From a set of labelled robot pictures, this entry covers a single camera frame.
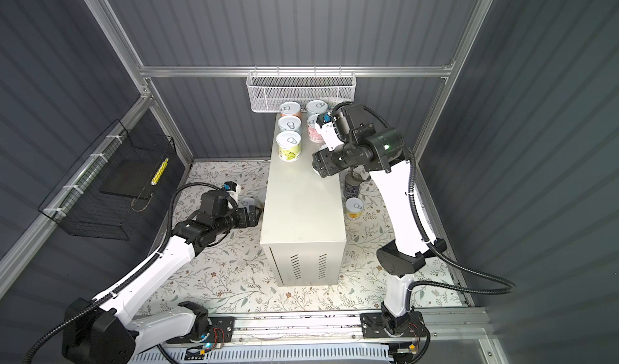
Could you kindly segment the pink label can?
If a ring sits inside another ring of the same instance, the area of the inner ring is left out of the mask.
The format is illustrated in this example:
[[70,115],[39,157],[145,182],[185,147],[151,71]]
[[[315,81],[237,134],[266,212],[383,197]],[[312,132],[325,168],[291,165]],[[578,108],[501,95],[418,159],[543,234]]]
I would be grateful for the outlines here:
[[320,126],[317,123],[319,115],[312,114],[307,119],[307,133],[309,140],[313,143],[324,143],[322,135],[320,133]]

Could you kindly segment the light blue label can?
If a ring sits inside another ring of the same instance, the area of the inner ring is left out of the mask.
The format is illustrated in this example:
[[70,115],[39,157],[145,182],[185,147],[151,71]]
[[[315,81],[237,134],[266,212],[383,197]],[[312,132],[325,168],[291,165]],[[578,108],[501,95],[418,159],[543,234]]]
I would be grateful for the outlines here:
[[301,134],[302,121],[296,116],[283,116],[280,117],[277,125],[281,132],[293,131]]

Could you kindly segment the yellow green label can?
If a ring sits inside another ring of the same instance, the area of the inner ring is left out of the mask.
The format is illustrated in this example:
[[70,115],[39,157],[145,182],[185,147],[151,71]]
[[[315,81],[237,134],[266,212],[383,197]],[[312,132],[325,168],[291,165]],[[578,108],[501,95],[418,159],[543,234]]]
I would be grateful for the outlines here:
[[297,161],[301,155],[301,135],[293,130],[282,131],[276,136],[278,155],[284,162]]

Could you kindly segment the orange label can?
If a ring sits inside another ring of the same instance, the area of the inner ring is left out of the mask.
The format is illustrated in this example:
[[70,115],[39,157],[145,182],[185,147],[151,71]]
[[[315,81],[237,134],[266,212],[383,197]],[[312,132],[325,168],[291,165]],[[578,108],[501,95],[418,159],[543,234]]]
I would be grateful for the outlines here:
[[286,101],[279,106],[282,117],[297,117],[301,119],[301,105],[295,101]]

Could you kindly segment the teal label can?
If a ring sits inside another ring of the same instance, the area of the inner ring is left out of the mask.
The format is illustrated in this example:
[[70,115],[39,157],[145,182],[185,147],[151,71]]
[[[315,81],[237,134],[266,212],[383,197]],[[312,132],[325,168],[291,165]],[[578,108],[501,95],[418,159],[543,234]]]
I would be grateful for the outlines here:
[[325,113],[327,112],[328,108],[329,105],[327,104],[327,102],[321,100],[309,101],[306,104],[306,112],[309,117],[312,115]]

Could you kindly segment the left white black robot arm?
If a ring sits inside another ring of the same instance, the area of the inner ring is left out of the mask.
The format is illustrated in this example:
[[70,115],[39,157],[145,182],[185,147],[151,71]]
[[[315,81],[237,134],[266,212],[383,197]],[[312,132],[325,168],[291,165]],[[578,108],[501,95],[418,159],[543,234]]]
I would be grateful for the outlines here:
[[45,333],[25,354],[33,361],[52,338],[62,336],[61,353],[72,363],[128,363],[138,354],[163,343],[185,338],[214,349],[225,341],[221,328],[211,324],[203,306],[183,301],[169,311],[150,317],[136,314],[170,276],[201,252],[219,245],[232,230],[258,226],[263,209],[238,202],[240,187],[206,183],[199,208],[184,221],[167,222],[161,244],[119,282],[91,300],[77,299],[64,320]]

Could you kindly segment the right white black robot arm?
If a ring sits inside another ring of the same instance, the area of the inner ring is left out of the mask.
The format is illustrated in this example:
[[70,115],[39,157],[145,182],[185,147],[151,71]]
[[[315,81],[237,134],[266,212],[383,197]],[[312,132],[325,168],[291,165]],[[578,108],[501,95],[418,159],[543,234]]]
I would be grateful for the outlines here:
[[[387,272],[385,298],[380,320],[361,316],[364,336],[399,337],[406,333],[420,338],[428,331],[411,304],[412,291],[420,287],[444,288],[467,294],[499,296],[511,293],[515,285],[500,276],[464,267],[444,253],[446,242],[435,235],[423,217],[422,198],[416,181],[417,161],[403,135],[363,104],[343,102],[316,118],[316,129],[326,148],[313,155],[312,166],[322,177],[363,167],[377,186],[395,238],[377,251],[380,266]],[[459,287],[431,280],[416,280],[415,273],[427,259],[437,258],[455,269],[496,283],[495,288]]]

